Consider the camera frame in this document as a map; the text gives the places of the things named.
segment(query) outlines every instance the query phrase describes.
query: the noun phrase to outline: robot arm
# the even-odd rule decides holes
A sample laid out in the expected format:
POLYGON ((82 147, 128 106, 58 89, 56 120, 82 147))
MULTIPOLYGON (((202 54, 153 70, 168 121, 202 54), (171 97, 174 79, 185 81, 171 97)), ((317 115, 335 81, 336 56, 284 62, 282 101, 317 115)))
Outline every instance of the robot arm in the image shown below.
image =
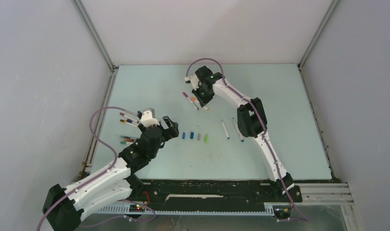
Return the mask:
POLYGON ((43 213, 61 197, 75 190, 60 204, 58 204, 47 216, 47 219, 55 231, 76 229, 89 215, 100 208, 121 199, 137 199, 143 192, 143 183, 134 174, 156 157, 158 150, 164 147, 166 141, 178 137, 178 123, 173 122, 168 116, 163 117, 168 128, 164 129, 160 121, 155 118, 154 110, 149 108, 140 115, 138 128, 142 134, 140 138, 119 153, 115 165, 108 169, 111 163, 90 176, 62 188, 59 184, 53 186, 46 197, 43 213), (93 182, 83 188, 78 186, 92 178, 99 176, 93 182))
POLYGON ((185 77, 185 81, 192 85, 192 93, 196 96, 202 107, 212 100, 215 94, 236 107, 239 130, 244 137, 253 137, 254 143, 257 145, 257 148, 264 158, 273 188, 279 193, 285 194, 285 189, 280 182, 280 176, 282 177, 287 190, 294 187, 294 181, 291 175, 280 162, 273 145, 271 144, 268 132, 264 131, 259 118, 251 105, 253 104, 257 109, 257 112, 261 117, 260 119, 263 121, 264 125, 267 126, 267 118, 264 113, 263 104, 259 98, 251 99, 250 97, 245 96, 234 88, 227 79, 223 79, 221 73, 217 72, 213 74, 206 66, 199 68, 194 75, 185 77))

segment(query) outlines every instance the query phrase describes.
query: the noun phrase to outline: purple cable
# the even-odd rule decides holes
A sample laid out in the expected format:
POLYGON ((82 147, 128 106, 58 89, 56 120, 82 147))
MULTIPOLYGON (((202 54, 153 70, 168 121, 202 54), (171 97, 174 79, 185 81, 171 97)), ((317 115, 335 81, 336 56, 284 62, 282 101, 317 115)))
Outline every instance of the purple cable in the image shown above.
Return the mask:
MULTIPOLYGON (((127 216, 129 218, 129 220, 131 219, 131 220, 138 221, 138 222, 148 222, 148 221, 154 220, 156 214, 155 214, 155 211, 152 208, 150 208, 150 207, 148 207, 146 205, 138 204, 136 202, 133 202, 133 201, 130 201, 130 200, 127 200, 127 199, 120 200, 120 201, 129 202, 129 203, 131 203, 133 205, 140 205, 141 207, 144 207, 144 208, 148 209, 149 211, 151 211, 152 214, 153 214, 153 216, 151 218, 149 218, 149 219, 136 219, 136 218, 131 218, 131 217, 127 216)), ((110 220, 113 220, 113 219, 116 219, 116 218, 124 218, 124 215, 114 216, 114 217, 108 218, 108 219, 106 219, 104 221, 101 221, 101 222, 99 222, 97 224, 94 224, 94 225, 80 225, 80 227, 82 227, 82 228, 93 228, 93 227, 99 226, 101 224, 106 223, 107 221, 110 221, 110 220)))
POLYGON ((240 94, 240 92, 237 92, 236 90, 234 90, 232 87, 230 87, 230 86, 227 84, 227 82, 226 82, 226 77, 225 77, 225 75, 224 75, 224 73, 223 73, 223 67, 222 67, 222 65, 221 65, 217 60, 215 60, 215 59, 212 59, 212 58, 201 58, 201 59, 195 60, 194 62, 192 62, 192 63, 189 65, 189 67, 188 67, 188 69, 187 69, 187 71, 186 71, 186 76, 188 77, 190 68, 191 68, 195 63, 197 63, 197 62, 199 62, 199 61, 202 61, 202 60, 210 60, 210 61, 215 62, 215 63, 220 67, 220 70, 222 71, 223 83, 226 85, 226 87, 228 87, 233 93, 235 93, 236 95, 238 95, 242 100, 248 102, 248 103, 252 106, 252 108, 253 108, 255 114, 257 115, 257 118, 258 118, 258 120, 259 120, 259 122, 260 122, 260 124, 261 124, 261 126, 262 126, 262 128, 263 128, 263 131, 264 131, 264 132, 263 132, 263 141, 267 144, 268 149, 270 150, 271 155, 272 155, 272 157, 273 157, 273 159, 274 159, 274 163, 275 163, 276 168, 277 168, 277 173, 278 173, 278 176, 279 176, 279 178, 280 178, 281 184, 282 184, 282 186, 283 186, 283 188, 284 188, 284 190, 285 190, 285 193, 287 194, 287 197, 288 197, 289 201, 292 203, 292 205, 293 205, 294 208, 298 211, 298 213, 303 217, 303 219, 304 219, 305 221, 309 221, 309 219, 308 219, 308 218, 301 212, 301 210, 295 205, 294 200, 292 199, 291 195, 289 194, 289 192, 288 192, 288 190, 287 190, 287 187, 286 187, 286 185, 285 185, 285 183, 284 183, 284 181, 283 181, 283 178, 282 178, 282 176, 281 176, 281 173, 280 173, 280 167, 278 166, 277 159, 276 159, 276 155, 274 155, 274 152, 273 152, 271 146, 268 144, 267 139, 264 137, 265 134, 267 133, 267 128, 265 127, 265 125, 264 125, 264 123, 263 123, 263 120, 261 119, 261 117, 260 117, 260 115, 259 115, 257 109, 255 108, 255 106, 254 106, 248 99, 244 98, 244 96, 242 96, 242 95, 240 94))
POLYGON ((202 61, 202 60, 210 60, 210 61, 213 61, 213 62, 217 63, 217 65, 220 67, 220 70, 222 71, 223 83, 226 85, 226 87, 228 87, 233 93, 235 93, 236 95, 238 95, 242 100, 244 100, 244 101, 250 103, 250 105, 252 106, 253 110, 256 112, 256 115, 257 115, 257 118, 258 118, 260 124, 263 126, 263 131, 264 131, 264 132, 263 132, 263 136, 264 136, 264 135, 267 133, 267 128, 265 127, 265 125, 264 125, 264 123, 263 123, 263 120, 261 119, 260 115, 258 114, 257 108, 250 102, 250 100, 246 99, 246 98, 244 97, 244 95, 241 95, 239 92, 237 92, 236 90, 234 90, 233 88, 231 88, 231 87, 227 84, 227 82, 226 82, 226 77, 225 77, 225 75, 224 75, 224 73, 223 73, 223 67, 222 67, 222 65, 221 65, 217 60, 212 59, 212 58, 201 58, 201 59, 198 59, 198 60, 194 61, 193 63, 191 63, 191 64, 189 65, 188 70, 186 71, 186 76, 189 75, 189 70, 190 70, 190 68, 191 68, 195 63, 197 63, 197 62, 199 62, 199 61, 202 61))
MULTIPOLYGON (((138 116, 138 114, 137 114, 137 113, 133 113, 133 112, 131 112, 131 111, 129 111, 129 110, 123 109, 123 108, 121 108, 121 107, 103 107, 103 108, 100 108, 99 110, 97 110, 95 113, 93 113, 93 115, 92 115, 91 118, 90 118, 90 126, 89 126, 89 128, 90 128, 91 134, 94 136, 94 138, 97 139, 98 142, 100 142, 100 143, 102 143, 104 146, 108 147, 108 148, 114 153, 114 160, 113 160, 113 162, 111 163, 111 165, 108 167, 108 169, 111 169, 111 168, 115 165, 115 163, 116 163, 116 161, 117 161, 117 151, 116 151, 114 148, 112 148, 110 145, 108 145, 106 142, 102 141, 102 140, 96 135, 96 133, 95 133, 94 130, 93 130, 93 120, 94 120, 94 117, 96 117, 96 115, 97 115, 98 113, 100 113, 101 111, 107 110, 107 109, 118 109, 118 110, 121 110, 121 111, 123 111, 123 112, 127 112, 127 113, 129 113, 130 115, 133 115, 133 116, 138 116)), ((55 203, 46 211, 46 213, 42 216, 42 218, 40 219, 39 224, 38 224, 36 230, 37 230, 37 231, 40 231, 40 227, 42 226, 43 221, 46 219, 46 217, 49 215, 49 213, 50 213, 58 204, 60 204, 60 202, 62 202, 64 199, 66 199, 67 197, 69 197, 70 195, 72 195, 73 193, 75 193, 76 190, 79 190, 79 189, 83 188, 84 186, 90 184, 90 183, 91 183, 92 181, 94 181, 95 179, 101 177, 101 176, 104 175, 106 172, 107 172, 107 170, 104 170, 103 172, 99 173, 99 174, 96 175, 95 177, 93 177, 93 178, 89 179, 88 181, 84 182, 83 184, 77 186, 76 188, 74 188, 73 190, 71 190, 70 192, 68 192, 66 195, 64 195, 63 197, 61 197, 58 201, 56 201, 56 202, 55 202, 55 203)))

